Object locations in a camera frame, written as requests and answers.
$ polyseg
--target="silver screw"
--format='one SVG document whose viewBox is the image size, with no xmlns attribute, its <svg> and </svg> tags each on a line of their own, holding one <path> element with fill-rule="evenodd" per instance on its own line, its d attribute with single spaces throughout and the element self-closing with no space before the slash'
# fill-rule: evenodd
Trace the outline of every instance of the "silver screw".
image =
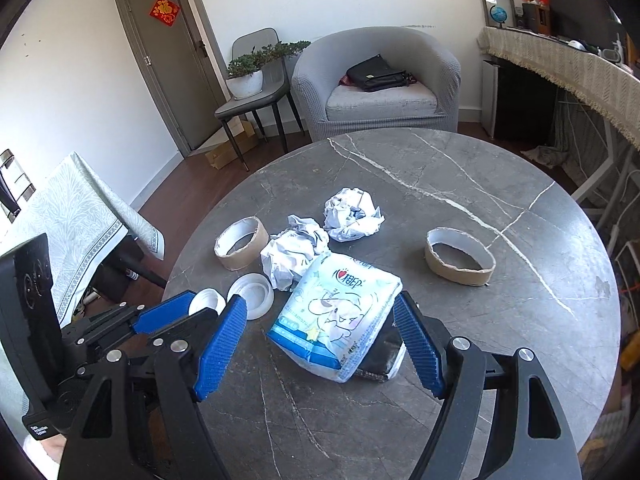
<svg viewBox="0 0 640 480">
<path fill-rule="evenodd" d="M 122 352 L 120 350 L 111 350 L 108 354 L 107 354 L 107 361 L 110 363 L 115 363 L 117 361 L 120 360 L 120 358 L 122 357 Z"/>
<path fill-rule="evenodd" d="M 189 344 L 184 339 L 177 339 L 171 343 L 171 350 L 180 353 L 184 352 L 189 347 Z"/>
<path fill-rule="evenodd" d="M 458 350 L 469 350 L 471 343 L 468 341 L 468 339 L 457 337 L 453 340 L 453 346 L 455 346 L 455 348 L 457 348 Z"/>
<path fill-rule="evenodd" d="M 535 357 L 534 353 L 528 348 L 521 348 L 518 350 L 518 355 L 525 361 L 533 361 L 533 358 Z"/>
</svg>

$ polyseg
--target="black computer monitor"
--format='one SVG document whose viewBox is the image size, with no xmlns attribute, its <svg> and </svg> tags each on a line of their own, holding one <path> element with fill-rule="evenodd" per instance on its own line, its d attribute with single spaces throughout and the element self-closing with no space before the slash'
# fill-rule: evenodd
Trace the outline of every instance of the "black computer monitor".
<svg viewBox="0 0 640 480">
<path fill-rule="evenodd" d="M 549 0 L 551 33 L 581 40 L 600 48 L 612 48 L 624 29 L 606 0 Z"/>
</svg>

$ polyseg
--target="blue gripper pad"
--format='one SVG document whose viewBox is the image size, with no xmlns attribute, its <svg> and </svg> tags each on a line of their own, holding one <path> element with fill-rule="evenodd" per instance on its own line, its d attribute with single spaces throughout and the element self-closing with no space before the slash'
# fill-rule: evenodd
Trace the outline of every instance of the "blue gripper pad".
<svg viewBox="0 0 640 480">
<path fill-rule="evenodd" d="M 163 301 L 158 306 L 150 308 L 138 316 L 138 320 L 133 325 L 133 330 L 136 331 L 136 334 L 151 334 L 181 317 L 188 316 L 189 305 L 195 295 L 195 292 L 186 290 L 170 300 Z"/>
<path fill-rule="evenodd" d="M 446 388 L 440 355 L 402 294 L 394 301 L 394 320 L 422 386 L 440 397 Z"/>
<path fill-rule="evenodd" d="M 246 326 L 246 303 L 240 296 L 232 296 L 220 314 L 220 325 L 211 337 L 209 345 L 200 356 L 198 380 L 193 391 L 202 402 L 220 386 L 220 381 L 236 351 L 236 346 Z"/>
</svg>

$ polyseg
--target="gray door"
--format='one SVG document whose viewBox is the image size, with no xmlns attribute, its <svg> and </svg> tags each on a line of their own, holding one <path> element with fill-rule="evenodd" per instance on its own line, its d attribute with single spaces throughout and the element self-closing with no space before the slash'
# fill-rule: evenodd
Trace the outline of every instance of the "gray door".
<svg viewBox="0 0 640 480">
<path fill-rule="evenodd" d="M 214 112 L 226 99 L 213 71 L 188 0 L 169 0 L 180 7 L 171 26 L 151 16 L 157 0 L 127 0 L 145 55 L 156 74 L 164 100 L 191 150 L 209 139 L 221 123 Z"/>
</svg>

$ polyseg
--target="cardboard ring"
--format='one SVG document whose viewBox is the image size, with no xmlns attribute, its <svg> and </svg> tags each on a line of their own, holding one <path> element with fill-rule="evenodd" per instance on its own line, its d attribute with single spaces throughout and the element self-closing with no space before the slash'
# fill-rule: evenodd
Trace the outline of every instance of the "cardboard ring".
<svg viewBox="0 0 640 480">
<path fill-rule="evenodd" d="M 249 243 L 229 253 L 233 246 L 247 235 L 253 234 Z M 228 270 L 243 269 L 260 256 L 269 243 L 269 234 L 256 216 L 249 216 L 234 222 L 216 238 L 214 252 L 220 263 Z"/>
<path fill-rule="evenodd" d="M 436 244 L 445 244 L 468 254 L 482 269 L 459 269 L 445 263 L 433 249 Z M 437 227 L 427 233 L 424 258 L 437 275 L 462 285 L 486 285 L 495 270 L 495 258 L 480 240 L 469 233 L 449 227 Z"/>
</svg>

